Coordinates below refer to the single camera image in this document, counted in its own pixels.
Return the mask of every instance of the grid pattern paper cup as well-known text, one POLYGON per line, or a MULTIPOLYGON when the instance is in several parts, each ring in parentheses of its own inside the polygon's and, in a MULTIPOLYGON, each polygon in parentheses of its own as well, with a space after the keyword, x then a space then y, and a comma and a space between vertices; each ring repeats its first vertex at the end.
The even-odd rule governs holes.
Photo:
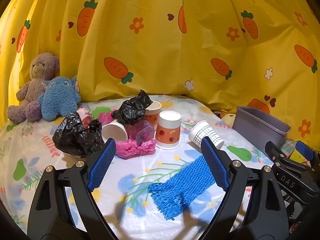
POLYGON ((109 138, 121 142, 125 142, 128 140, 128 134, 125 127, 117 120, 114 120, 111 123, 108 123, 104 127, 102 127, 101 134, 105 142, 109 138))
POLYGON ((153 101, 152 104, 146 108, 146 113, 144 115, 144 119, 151 123, 155 127, 155 130, 158 124, 161 107, 161 103, 153 101))
POLYGON ((215 130, 203 120, 197 123, 189 133, 189 139, 193 141, 198 147, 201 147, 201 140, 208 136, 215 147, 220 150, 224 144, 224 140, 217 134, 215 130))
POLYGON ((156 146, 161 149, 175 149, 180 144, 181 115, 175 111, 163 111, 159 114, 156 129, 156 146))

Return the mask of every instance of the teddy bear's foot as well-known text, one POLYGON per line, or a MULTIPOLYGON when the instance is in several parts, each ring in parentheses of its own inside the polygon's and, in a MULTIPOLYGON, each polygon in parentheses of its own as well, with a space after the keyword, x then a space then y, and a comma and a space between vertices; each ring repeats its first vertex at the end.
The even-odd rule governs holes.
POLYGON ((8 119, 15 124, 24 122, 27 119, 26 106, 9 106, 7 110, 7 116, 8 119))
POLYGON ((26 107, 28 121, 38 121, 41 118, 41 105, 37 101, 30 102, 26 107))

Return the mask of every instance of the blue monster plush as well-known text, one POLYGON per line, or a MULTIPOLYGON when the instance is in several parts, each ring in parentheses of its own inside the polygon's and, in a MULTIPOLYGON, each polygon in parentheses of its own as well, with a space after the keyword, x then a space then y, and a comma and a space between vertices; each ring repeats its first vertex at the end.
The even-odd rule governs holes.
POLYGON ((77 76, 74 76, 70 80, 66 77, 56 77, 43 83, 47 87, 38 98, 43 119, 50 122, 58 116, 65 117, 78 110, 77 103, 81 99, 75 91, 76 78, 77 76))

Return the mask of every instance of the gray plastic bin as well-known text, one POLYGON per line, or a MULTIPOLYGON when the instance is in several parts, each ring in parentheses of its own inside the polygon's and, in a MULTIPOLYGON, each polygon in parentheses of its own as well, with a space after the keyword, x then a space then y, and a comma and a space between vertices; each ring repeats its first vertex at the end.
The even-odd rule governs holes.
POLYGON ((232 128, 265 154, 264 147, 272 141, 279 147, 291 127, 254 107, 237 106, 232 128))

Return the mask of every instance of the blue knitted cloth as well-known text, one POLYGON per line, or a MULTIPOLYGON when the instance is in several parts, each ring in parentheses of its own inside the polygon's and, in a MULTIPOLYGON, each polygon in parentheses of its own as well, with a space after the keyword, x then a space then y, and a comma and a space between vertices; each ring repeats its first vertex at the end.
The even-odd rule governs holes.
POLYGON ((148 191, 164 218, 174 220, 214 183, 212 173, 201 155, 165 183, 150 184, 148 191))

